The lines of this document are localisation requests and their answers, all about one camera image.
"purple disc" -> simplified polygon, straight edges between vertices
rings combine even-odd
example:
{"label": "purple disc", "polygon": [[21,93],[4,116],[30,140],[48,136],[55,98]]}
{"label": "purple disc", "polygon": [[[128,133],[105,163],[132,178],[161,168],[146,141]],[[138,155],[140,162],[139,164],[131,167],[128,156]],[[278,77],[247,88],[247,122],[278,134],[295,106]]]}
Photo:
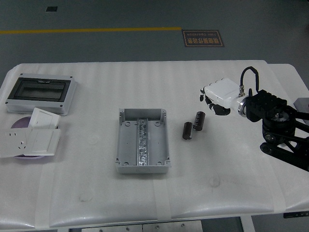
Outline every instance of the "purple disc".
{"label": "purple disc", "polygon": [[19,120],[17,120],[12,126],[11,128],[26,128],[29,125],[31,117],[23,117]]}

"cylindrical part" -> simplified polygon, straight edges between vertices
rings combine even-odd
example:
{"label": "cylindrical part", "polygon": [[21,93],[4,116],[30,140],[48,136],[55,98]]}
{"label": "cylindrical part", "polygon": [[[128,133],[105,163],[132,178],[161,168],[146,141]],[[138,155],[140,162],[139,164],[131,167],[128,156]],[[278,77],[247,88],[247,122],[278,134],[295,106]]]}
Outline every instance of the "cylindrical part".
{"label": "cylindrical part", "polygon": [[205,120],[205,113],[202,111],[198,111],[195,117],[193,128],[197,131],[201,131],[203,129]]}
{"label": "cylindrical part", "polygon": [[192,129],[192,122],[186,122],[183,126],[183,139],[185,140],[192,139],[191,129]]}

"electrical distribution box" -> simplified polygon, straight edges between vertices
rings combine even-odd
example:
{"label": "electrical distribution box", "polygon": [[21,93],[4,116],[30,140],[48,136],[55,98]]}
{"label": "electrical distribution box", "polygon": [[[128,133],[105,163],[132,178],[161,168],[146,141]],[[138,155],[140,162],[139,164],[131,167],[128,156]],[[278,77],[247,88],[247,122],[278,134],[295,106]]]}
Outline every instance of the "electrical distribution box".
{"label": "electrical distribution box", "polygon": [[166,173],[170,167],[164,109],[120,109],[116,168],[122,174]]}

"white table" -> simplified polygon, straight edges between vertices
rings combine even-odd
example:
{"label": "white table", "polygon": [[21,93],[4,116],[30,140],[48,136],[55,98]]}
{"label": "white table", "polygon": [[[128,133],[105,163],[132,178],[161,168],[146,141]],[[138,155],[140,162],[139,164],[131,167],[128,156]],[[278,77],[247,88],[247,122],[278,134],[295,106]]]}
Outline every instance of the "white table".
{"label": "white table", "polygon": [[[21,114],[6,111],[20,73],[70,75],[78,82],[60,119],[55,156],[0,159],[0,230],[121,225],[272,214],[309,209],[309,173],[260,151],[261,121],[216,116],[199,90],[255,67],[260,89],[289,104],[308,97],[293,66],[261,60],[20,64],[0,89],[0,128]],[[246,89],[254,89],[246,73]],[[167,174],[118,174],[119,108],[167,111]],[[203,131],[182,139],[183,124],[206,113]]]}

